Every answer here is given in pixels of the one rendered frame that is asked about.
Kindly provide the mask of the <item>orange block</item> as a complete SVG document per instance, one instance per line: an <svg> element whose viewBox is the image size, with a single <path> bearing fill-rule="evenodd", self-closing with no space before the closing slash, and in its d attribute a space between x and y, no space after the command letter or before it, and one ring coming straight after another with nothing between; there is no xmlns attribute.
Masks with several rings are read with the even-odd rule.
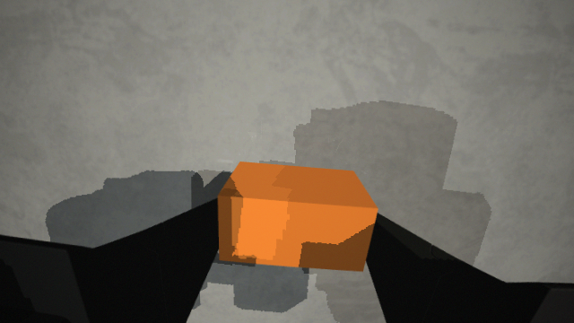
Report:
<svg viewBox="0 0 574 323"><path fill-rule="evenodd" d="M357 177L240 161L218 195L219 260L363 271L378 207Z"/></svg>

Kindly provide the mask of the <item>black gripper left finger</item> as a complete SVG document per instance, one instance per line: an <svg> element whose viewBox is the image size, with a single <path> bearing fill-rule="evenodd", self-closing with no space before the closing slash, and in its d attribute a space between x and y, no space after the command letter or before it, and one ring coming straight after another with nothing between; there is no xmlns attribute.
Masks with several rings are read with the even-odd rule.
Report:
<svg viewBox="0 0 574 323"><path fill-rule="evenodd" d="M187 323L218 249L218 198L94 249L0 234L0 306L71 323Z"/></svg>

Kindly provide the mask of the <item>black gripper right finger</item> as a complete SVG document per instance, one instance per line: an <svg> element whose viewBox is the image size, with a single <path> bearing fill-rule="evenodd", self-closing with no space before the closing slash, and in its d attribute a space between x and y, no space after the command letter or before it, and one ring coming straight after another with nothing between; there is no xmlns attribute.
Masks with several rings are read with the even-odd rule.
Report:
<svg viewBox="0 0 574 323"><path fill-rule="evenodd" d="M573 283L505 283L379 213L366 263L386 323L574 323Z"/></svg>

